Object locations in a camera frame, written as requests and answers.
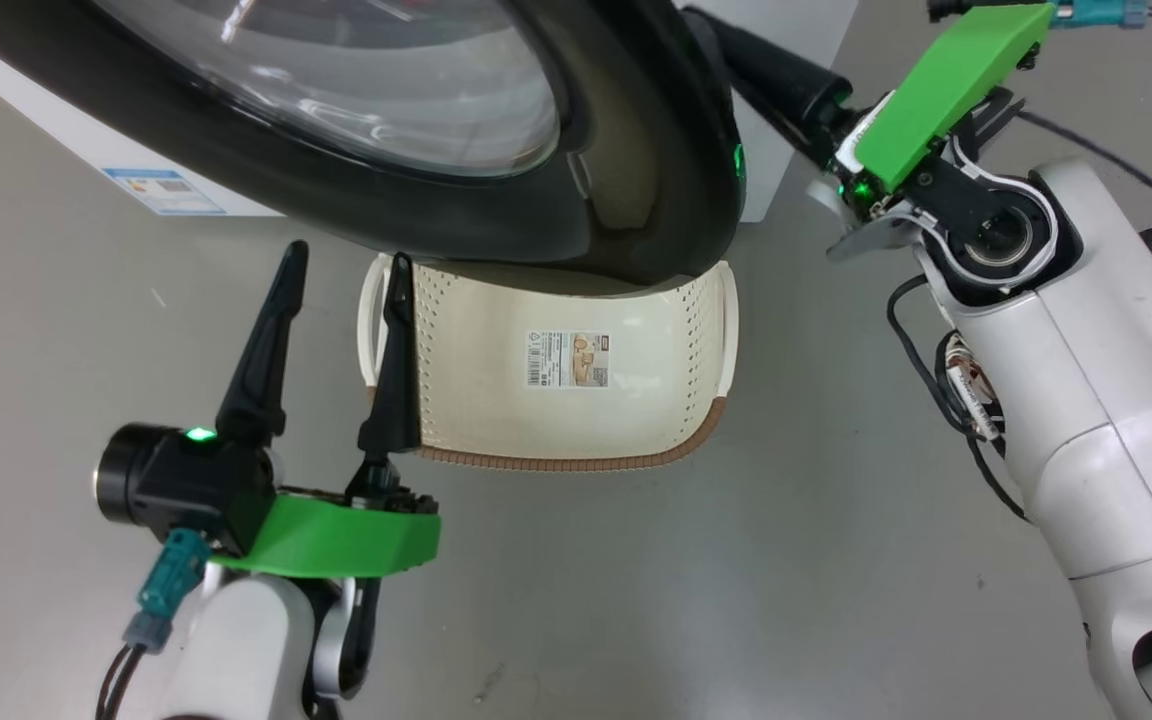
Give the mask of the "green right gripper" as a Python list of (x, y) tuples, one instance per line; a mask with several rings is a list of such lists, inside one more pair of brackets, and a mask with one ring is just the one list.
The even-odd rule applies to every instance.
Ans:
[(708, 32), (733, 90), (814, 167), (838, 179), (854, 215), (828, 251), (841, 262), (916, 241), (931, 223), (946, 240), (1005, 249), (1018, 222), (1001, 197), (942, 158), (952, 129), (1020, 67), (1049, 32), (1051, 3), (977, 5), (937, 38), (872, 109), (847, 109), (852, 86), (814, 61), (685, 6)]

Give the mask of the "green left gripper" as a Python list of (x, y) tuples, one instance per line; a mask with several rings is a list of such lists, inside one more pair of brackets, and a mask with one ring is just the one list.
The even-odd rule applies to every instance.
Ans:
[[(291, 323), (305, 297), (308, 243), (296, 240), (262, 302), (219, 407), (215, 430), (225, 441), (262, 448), (285, 433), (285, 363)], [(351, 501), (382, 501), (401, 488), (391, 457), (420, 447), (414, 264), (380, 255), (364, 278), (357, 313), (358, 366), (372, 391), (358, 430), (364, 462), (349, 482)], [(211, 562), (237, 571), (291, 579), (391, 577), (433, 561), (442, 538), (438, 511), (391, 511), (339, 503), (333, 493), (274, 491), (259, 525), (238, 521), (242, 550), (223, 539), (223, 520), (210, 520), (217, 544)]]

